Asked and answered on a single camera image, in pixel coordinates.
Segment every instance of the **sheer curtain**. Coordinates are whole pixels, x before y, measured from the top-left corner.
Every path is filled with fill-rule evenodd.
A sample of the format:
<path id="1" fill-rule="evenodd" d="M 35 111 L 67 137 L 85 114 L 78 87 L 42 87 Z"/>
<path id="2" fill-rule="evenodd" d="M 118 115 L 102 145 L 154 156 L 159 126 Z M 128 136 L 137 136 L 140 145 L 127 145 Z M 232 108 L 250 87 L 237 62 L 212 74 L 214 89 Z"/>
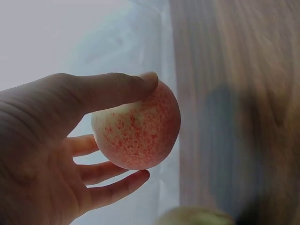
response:
<path id="1" fill-rule="evenodd" d="M 169 10 L 167 0 L 2 1 L 0 90 L 58 72 L 134 75 L 156 71 L 176 95 Z M 70 136 L 90 133 L 90 115 L 86 115 Z M 75 158 L 80 164 L 106 160 L 100 152 Z M 169 157 L 150 169 L 150 180 L 138 191 L 72 224 L 151 225 L 178 205 L 177 141 Z"/>

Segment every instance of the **wood grain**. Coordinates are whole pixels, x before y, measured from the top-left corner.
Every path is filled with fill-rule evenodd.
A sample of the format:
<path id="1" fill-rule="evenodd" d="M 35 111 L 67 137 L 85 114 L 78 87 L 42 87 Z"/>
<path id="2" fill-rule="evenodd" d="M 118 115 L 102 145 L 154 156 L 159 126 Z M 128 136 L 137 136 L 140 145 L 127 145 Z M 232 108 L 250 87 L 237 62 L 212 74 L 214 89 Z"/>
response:
<path id="1" fill-rule="evenodd" d="M 170 4 L 181 205 L 300 224 L 300 1 Z"/>

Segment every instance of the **fingernail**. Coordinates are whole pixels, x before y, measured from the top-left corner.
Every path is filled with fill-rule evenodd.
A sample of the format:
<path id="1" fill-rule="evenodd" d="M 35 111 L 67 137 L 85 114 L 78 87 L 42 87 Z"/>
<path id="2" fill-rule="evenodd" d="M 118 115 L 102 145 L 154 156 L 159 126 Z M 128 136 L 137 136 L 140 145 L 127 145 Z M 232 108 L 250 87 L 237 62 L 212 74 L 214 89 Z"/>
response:
<path id="1" fill-rule="evenodd" d="M 158 75 L 155 72 L 147 72 L 144 74 L 140 74 L 139 77 L 142 78 L 144 81 L 151 83 L 156 82 L 158 79 Z"/>

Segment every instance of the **pale green fruit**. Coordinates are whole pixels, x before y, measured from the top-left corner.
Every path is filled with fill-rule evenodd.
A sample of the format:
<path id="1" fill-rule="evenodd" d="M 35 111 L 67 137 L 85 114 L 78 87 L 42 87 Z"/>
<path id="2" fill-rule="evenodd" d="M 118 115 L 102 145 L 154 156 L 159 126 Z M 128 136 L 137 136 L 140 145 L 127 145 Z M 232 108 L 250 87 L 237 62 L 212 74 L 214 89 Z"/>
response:
<path id="1" fill-rule="evenodd" d="M 163 214 L 155 225 L 234 225 L 226 214 L 198 207 L 177 207 Z"/>

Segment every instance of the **red speckled peach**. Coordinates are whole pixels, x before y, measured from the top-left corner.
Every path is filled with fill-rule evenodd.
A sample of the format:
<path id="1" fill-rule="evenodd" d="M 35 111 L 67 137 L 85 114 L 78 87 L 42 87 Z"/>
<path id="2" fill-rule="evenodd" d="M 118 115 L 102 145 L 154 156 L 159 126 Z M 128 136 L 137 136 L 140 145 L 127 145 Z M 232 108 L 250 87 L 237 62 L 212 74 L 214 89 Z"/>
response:
<path id="1" fill-rule="evenodd" d="M 180 129 L 180 111 L 172 91 L 159 81 L 143 101 L 94 112 L 92 128 L 99 149 L 112 163 L 147 169 L 171 152 Z"/>

